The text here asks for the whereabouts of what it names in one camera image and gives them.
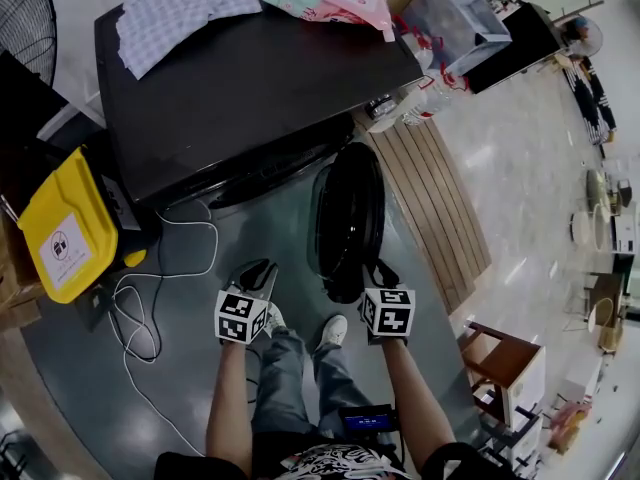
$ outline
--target black table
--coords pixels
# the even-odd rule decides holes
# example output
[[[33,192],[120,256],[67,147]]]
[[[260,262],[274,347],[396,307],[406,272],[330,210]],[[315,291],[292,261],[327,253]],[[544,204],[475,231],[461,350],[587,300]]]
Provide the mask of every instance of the black table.
[[[403,42],[373,27],[308,23],[263,4],[210,22],[137,81],[118,56],[121,7],[95,23],[102,103],[138,202],[237,155],[417,80]]]

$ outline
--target yellow lid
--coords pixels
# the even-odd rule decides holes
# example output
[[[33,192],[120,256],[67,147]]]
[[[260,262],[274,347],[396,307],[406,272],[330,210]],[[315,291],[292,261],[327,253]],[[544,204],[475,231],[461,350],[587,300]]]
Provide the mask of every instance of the yellow lid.
[[[118,230],[80,148],[40,186],[18,227],[47,294],[59,303],[86,290],[116,254]]]

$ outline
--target shoe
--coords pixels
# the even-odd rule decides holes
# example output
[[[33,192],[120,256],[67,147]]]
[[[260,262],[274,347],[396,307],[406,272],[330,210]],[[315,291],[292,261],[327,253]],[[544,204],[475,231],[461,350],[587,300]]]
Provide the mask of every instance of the shoe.
[[[271,338],[273,331],[275,331],[278,327],[287,328],[287,324],[284,323],[284,318],[282,318],[282,313],[273,303],[269,304],[269,309],[267,310],[269,316],[267,317],[267,323],[264,324],[264,332],[267,333],[267,336]]]
[[[342,345],[344,337],[347,335],[348,325],[347,319],[343,315],[332,316],[327,320],[327,323],[324,324],[322,339],[320,339],[316,350],[327,343],[333,343],[338,346]]]

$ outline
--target fan grille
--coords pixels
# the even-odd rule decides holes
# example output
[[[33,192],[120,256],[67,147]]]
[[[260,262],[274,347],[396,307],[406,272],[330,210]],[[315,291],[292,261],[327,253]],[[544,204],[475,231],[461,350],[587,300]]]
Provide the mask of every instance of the fan grille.
[[[43,82],[52,85],[56,48],[52,0],[0,0],[0,52],[8,50]]]

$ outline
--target black electric fan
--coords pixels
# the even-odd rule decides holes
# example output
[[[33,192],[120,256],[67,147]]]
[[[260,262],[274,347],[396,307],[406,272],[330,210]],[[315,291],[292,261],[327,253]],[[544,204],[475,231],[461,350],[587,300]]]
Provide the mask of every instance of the black electric fan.
[[[379,288],[396,288],[400,283],[380,258],[384,207],[382,171],[366,144],[346,146],[318,173],[311,200],[307,259],[333,302],[357,301],[365,288],[365,276]]]
[[[57,32],[53,0],[0,0],[0,53],[7,50],[51,86]]]

